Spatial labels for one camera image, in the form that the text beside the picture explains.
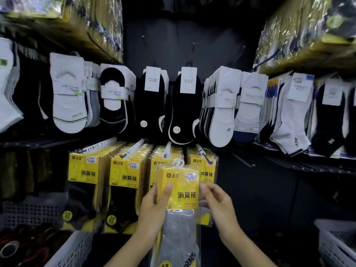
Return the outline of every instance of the gray ankle sock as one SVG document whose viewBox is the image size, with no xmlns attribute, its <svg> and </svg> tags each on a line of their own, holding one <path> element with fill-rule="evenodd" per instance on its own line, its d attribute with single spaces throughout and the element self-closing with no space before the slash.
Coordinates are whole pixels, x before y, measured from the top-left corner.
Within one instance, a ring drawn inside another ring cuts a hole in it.
<svg viewBox="0 0 356 267">
<path fill-rule="evenodd" d="M 161 267 L 164 261 L 169 261 L 172 266 L 190 266 L 194 260 L 196 266 L 200 266 L 196 233 L 196 209 L 166 211 L 155 267 Z"/>
</svg>

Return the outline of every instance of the brand logo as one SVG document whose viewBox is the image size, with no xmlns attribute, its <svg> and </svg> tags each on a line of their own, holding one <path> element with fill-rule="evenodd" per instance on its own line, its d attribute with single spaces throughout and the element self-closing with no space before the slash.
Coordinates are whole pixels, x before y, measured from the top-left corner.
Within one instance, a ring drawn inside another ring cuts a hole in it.
<svg viewBox="0 0 356 267">
<path fill-rule="evenodd" d="M 72 115 L 72 117 L 75 118 L 75 117 L 81 116 L 82 114 L 83 114 L 82 112 L 79 112 L 77 114 Z"/>
<path fill-rule="evenodd" d="M 189 258 L 187 258 L 187 260 L 185 261 L 184 267 L 189 267 L 195 260 L 196 254 L 194 252 L 192 252 L 189 255 Z"/>
</svg>

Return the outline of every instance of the plastic-wrapped package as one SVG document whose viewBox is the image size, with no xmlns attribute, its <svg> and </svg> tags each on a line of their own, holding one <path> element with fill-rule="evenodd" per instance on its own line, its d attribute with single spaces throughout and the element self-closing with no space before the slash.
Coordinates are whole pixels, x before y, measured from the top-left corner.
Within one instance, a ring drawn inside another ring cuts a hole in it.
<svg viewBox="0 0 356 267">
<path fill-rule="evenodd" d="M 5 23 L 38 32 L 83 57 L 122 62 L 121 0 L 0 0 L 0 12 Z"/>
<path fill-rule="evenodd" d="M 71 152 L 68 165 L 68 200 L 63 212 L 62 229 L 96 231 L 106 206 L 105 184 L 109 180 L 110 156 L 123 142 L 104 148 Z"/>
<path fill-rule="evenodd" d="M 162 230 L 152 249 L 151 267 L 201 266 L 198 194 L 198 166 L 173 164 L 158 166 L 157 201 L 169 182 L 173 190 L 167 203 Z"/>
<path fill-rule="evenodd" d="M 110 161 L 108 209 L 103 233 L 133 234 L 147 192 L 147 165 L 153 145 L 128 144 Z"/>
<path fill-rule="evenodd" d="M 260 73 L 355 65 L 356 0 L 285 0 L 266 21 L 255 64 Z"/>
<path fill-rule="evenodd" d="M 179 158 L 184 160 L 183 148 L 169 146 L 157 146 L 150 156 L 149 163 L 149 187 L 156 183 L 156 166 L 160 164 L 173 163 L 174 159 Z"/>
<path fill-rule="evenodd" d="M 214 154 L 210 149 L 202 148 L 205 155 L 209 159 L 209 163 L 202 155 L 202 151 L 199 152 L 198 148 L 187 148 L 187 164 L 196 165 L 200 167 L 200 181 L 202 183 L 216 183 L 217 180 L 217 167 L 219 165 L 219 157 Z M 212 226 L 213 219 L 210 213 L 210 209 L 199 206 L 201 225 Z"/>
</svg>

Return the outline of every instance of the black sock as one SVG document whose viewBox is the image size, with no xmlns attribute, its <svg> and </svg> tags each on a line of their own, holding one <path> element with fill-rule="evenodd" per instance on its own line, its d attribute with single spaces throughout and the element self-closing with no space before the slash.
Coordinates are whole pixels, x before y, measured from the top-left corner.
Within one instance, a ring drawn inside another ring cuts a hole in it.
<svg viewBox="0 0 356 267">
<path fill-rule="evenodd" d="M 177 77 L 173 87 L 173 114 L 169 125 L 169 134 L 171 139 L 177 143 L 189 143 L 195 139 L 193 122 L 199 119 L 202 105 L 202 85 L 197 76 L 195 94 L 185 94 L 180 92 L 180 81 L 181 75 Z"/>
<path fill-rule="evenodd" d="M 325 85 L 320 87 L 317 96 L 317 130 L 311 139 L 311 146 L 318 154 L 330 157 L 344 144 L 342 121 L 345 109 L 345 96 L 342 94 L 340 106 L 323 105 Z"/>
<path fill-rule="evenodd" d="M 64 211 L 71 211 L 73 216 L 68 221 L 76 230 L 81 230 L 85 222 L 96 217 L 93 206 L 95 184 L 69 182 L 68 201 Z"/>
<path fill-rule="evenodd" d="M 139 138 L 160 139 L 162 132 L 159 117 L 164 115 L 164 80 L 159 79 L 159 91 L 145 90 L 146 73 L 136 83 L 135 113 L 136 123 L 134 130 Z"/>
<path fill-rule="evenodd" d="M 354 106 L 355 88 L 349 94 L 349 133 L 345 139 L 346 152 L 351 156 L 356 156 L 356 106 Z"/>
<path fill-rule="evenodd" d="M 136 191 L 134 188 L 110 186 L 110 204 L 105 223 L 118 233 L 122 233 L 128 225 L 138 220 L 135 208 Z M 116 217 L 116 223 L 113 225 L 108 224 L 110 215 Z"/>
<path fill-rule="evenodd" d="M 105 85 L 110 80 L 116 81 L 120 86 L 125 86 L 125 77 L 116 68 L 106 68 L 100 75 L 100 84 Z M 104 99 L 99 95 L 100 121 L 108 129 L 115 133 L 120 133 L 126 126 L 126 101 L 121 100 L 121 107 L 118 110 L 109 110 L 104 106 Z"/>
</svg>

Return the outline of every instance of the round sticker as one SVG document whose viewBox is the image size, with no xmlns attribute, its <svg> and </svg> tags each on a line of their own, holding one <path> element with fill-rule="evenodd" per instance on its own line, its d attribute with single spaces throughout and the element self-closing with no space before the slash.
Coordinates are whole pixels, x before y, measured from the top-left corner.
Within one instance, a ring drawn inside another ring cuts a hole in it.
<svg viewBox="0 0 356 267">
<path fill-rule="evenodd" d="M 163 261 L 159 267 L 172 267 L 172 264 L 169 261 Z"/>
<path fill-rule="evenodd" d="M 106 222 L 110 226 L 115 225 L 116 224 L 116 216 L 115 215 L 109 215 L 108 218 L 106 219 Z"/>
<path fill-rule="evenodd" d="M 180 127 L 179 127 L 179 126 L 175 126 L 175 127 L 173 128 L 173 132 L 176 133 L 176 134 L 178 134 L 178 133 L 180 132 Z"/>
<path fill-rule="evenodd" d="M 144 121 L 141 121 L 140 124 L 141 124 L 142 127 L 146 127 L 146 126 L 147 126 L 147 122 L 146 122 L 145 120 L 144 120 Z"/>
<path fill-rule="evenodd" d="M 62 217 L 64 221 L 70 221 L 73 217 L 73 214 L 71 211 L 64 211 Z"/>
</svg>

